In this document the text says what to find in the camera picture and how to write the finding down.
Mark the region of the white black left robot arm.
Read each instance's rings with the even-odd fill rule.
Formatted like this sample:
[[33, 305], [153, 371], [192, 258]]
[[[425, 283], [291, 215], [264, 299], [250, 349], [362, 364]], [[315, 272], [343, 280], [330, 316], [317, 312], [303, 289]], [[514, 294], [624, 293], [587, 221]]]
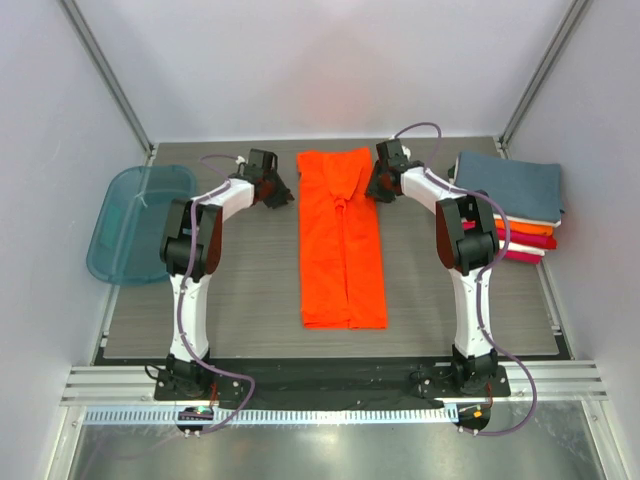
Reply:
[[258, 203], [275, 209], [294, 197], [279, 175], [276, 153], [252, 149], [234, 161], [237, 170], [220, 186], [176, 199], [169, 208], [160, 259], [173, 293], [173, 335], [165, 367], [156, 377], [157, 400], [203, 399], [218, 377], [244, 379], [209, 364], [208, 289], [221, 260], [223, 226]]

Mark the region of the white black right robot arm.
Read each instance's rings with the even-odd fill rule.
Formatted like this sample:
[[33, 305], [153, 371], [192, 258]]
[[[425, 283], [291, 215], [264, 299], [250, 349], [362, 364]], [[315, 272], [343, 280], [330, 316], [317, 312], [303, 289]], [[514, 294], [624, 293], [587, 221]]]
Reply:
[[406, 196], [435, 215], [437, 254], [454, 287], [449, 379], [462, 394], [481, 392], [498, 369], [489, 319], [489, 281], [500, 253], [493, 205], [487, 195], [455, 187], [411, 160], [396, 138], [378, 143], [376, 151], [366, 195], [383, 203]]

